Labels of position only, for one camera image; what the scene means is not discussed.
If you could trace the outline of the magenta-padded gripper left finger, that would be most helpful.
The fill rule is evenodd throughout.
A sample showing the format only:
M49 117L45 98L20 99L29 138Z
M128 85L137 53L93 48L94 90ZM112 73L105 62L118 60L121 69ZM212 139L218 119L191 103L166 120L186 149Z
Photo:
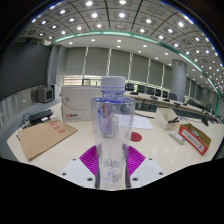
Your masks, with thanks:
M92 146L79 158L72 158L61 171L60 176L81 187L95 189L97 172L97 152L96 147Z

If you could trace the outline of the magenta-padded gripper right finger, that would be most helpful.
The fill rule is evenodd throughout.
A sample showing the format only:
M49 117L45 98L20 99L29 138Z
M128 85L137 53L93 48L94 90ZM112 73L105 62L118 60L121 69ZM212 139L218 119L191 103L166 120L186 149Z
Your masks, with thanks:
M153 158L147 158L132 146L128 147L125 184L127 189L140 188L165 176Z

